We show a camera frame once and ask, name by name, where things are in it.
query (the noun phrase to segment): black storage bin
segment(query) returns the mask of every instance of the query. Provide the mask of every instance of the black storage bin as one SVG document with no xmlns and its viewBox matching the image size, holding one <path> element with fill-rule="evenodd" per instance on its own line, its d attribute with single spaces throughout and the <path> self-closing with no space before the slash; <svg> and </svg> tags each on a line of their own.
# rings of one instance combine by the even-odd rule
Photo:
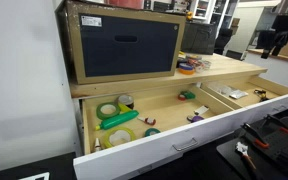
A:
<svg viewBox="0 0 288 180">
<path fill-rule="evenodd" d="M 188 53 L 213 54 L 217 26 L 190 23 L 185 25 L 181 50 Z"/>
</svg>

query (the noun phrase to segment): white drawer front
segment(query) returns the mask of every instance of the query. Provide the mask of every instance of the white drawer front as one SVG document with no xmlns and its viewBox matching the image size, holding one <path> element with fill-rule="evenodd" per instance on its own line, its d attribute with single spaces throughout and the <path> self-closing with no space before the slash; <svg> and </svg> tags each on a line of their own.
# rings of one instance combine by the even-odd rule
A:
<svg viewBox="0 0 288 180">
<path fill-rule="evenodd" d="M 246 109 L 74 159 L 78 179 L 114 179 L 223 136 L 245 122 Z"/>
<path fill-rule="evenodd" d="M 288 94 L 245 107 L 249 110 L 249 117 L 254 121 L 262 119 L 267 114 L 277 114 L 288 109 Z"/>
</svg>

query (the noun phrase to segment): white wall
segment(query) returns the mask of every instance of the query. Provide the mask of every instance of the white wall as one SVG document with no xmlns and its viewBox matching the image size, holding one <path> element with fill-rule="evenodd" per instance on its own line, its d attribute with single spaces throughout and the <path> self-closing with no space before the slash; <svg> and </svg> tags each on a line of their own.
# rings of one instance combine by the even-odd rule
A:
<svg viewBox="0 0 288 180">
<path fill-rule="evenodd" d="M 240 18 L 239 28 L 236 35 L 232 36 L 228 49 L 243 53 L 250 43 L 264 7 L 276 6 L 279 2 L 280 0 L 238 3 L 233 18 Z"/>
<path fill-rule="evenodd" d="M 0 170 L 74 151 L 54 5 L 0 0 Z"/>
<path fill-rule="evenodd" d="M 262 59 L 259 54 L 247 53 L 245 62 L 267 68 L 260 77 L 288 87 L 288 61 L 272 57 Z"/>
<path fill-rule="evenodd" d="M 239 53 L 246 50 L 263 9 L 264 7 L 236 8 L 234 18 L 240 18 L 240 22 L 236 34 L 228 44 L 229 50 Z"/>
</svg>

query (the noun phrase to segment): drawer handle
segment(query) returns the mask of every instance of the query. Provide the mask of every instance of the drawer handle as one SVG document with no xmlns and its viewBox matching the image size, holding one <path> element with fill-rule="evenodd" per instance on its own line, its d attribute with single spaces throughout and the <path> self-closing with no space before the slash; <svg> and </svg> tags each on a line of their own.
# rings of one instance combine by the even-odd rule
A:
<svg viewBox="0 0 288 180">
<path fill-rule="evenodd" d="M 284 106 L 284 105 L 282 105 L 282 106 L 280 106 L 280 107 L 275 107 L 275 108 L 273 108 L 274 111 L 282 111 L 282 110 L 286 110 L 286 109 L 287 109 L 287 107 Z"/>
<path fill-rule="evenodd" d="M 197 142 L 197 140 L 196 140 L 195 138 L 192 138 L 192 141 L 194 141 L 192 144 L 189 144 L 189 145 L 184 146 L 184 147 L 182 147 L 182 148 L 178 148 L 178 147 L 176 147 L 176 145 L 173 145 L 173 148 L 174 148 L 176 151 L 183 151 L 183 150 L 185 150 L 185 149 L 188 149 L 188 148 L 193 147 L 193 146 L 195 146 L 195 145 L 198 144 L 198 142 Z"/>
</svg>

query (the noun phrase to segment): cabinet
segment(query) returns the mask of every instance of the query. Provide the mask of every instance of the cabinet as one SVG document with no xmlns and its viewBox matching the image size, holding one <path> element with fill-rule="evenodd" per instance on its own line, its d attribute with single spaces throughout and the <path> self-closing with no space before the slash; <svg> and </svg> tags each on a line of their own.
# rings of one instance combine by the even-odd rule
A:
<svg viewBox="0 0 288 180">
<path fill-rule="evenodd" d="M 193 19 L 216 24 L 219 31 L 221 28 L 230 28 L 238 2 L 239 0 L 195 0 L 190 11 L 193 12 Z"/>
<path fill-rule="evenodd" d="M 172 77 L 120 81 L 113 83 L 73 85 L 72 96 L 82 104 L 84 124 L 84 153 L 74 159 L 78 179 L 130 178 L 169 162 L 193 148 L 226 135 L 241 124 L 259 120 L 266 113 L 277 113 L 288 108 L 288 88 L 258 77 L 266 69 L 256 65 L 232 60 L 220 55 L 203 56 L 212 62 L 210 70 L 191 76 L 175 73 Z M 243 90 L 260 87 L 271 90 L 272 99 L 262 103 L 226 101 L 219 95 L 203 88 L 207 83 L 221 81 Z M 179 101 L 177 95 L 190 90 L 196 98 Z M 120 94 L 130 94 L 135 109 L 141 116 L 154 117 L 154 128 L 162 133 L 143 137 L 149 125 L 131 120 L 120 126 L 132 129 L 136 141 L 92 153 L 94 139 L 102 138 L 105 131 L 94 131 L 100 120 L 95 115 L 98 104 L 113 101 Z M 202 105 L 210 109 L 202 116 L 203 121 L 189 123 L 187 115 Z"/>
<path fill-rule="evenodd" d="M 194 0 L 190 11 L 193 12 L 193 19 L 201 20 L 203 23 L 210 23 L 211 14 L 215 5 L 214 0 Z"/>
<path fill-rule="evenodd" d="M 210 23 L 216 24 L 218 31 L 221 28 L 228 29 L 231 27 L 234 11 L 238 2 L 238 0 L 216 1 Z"/>
</svg>

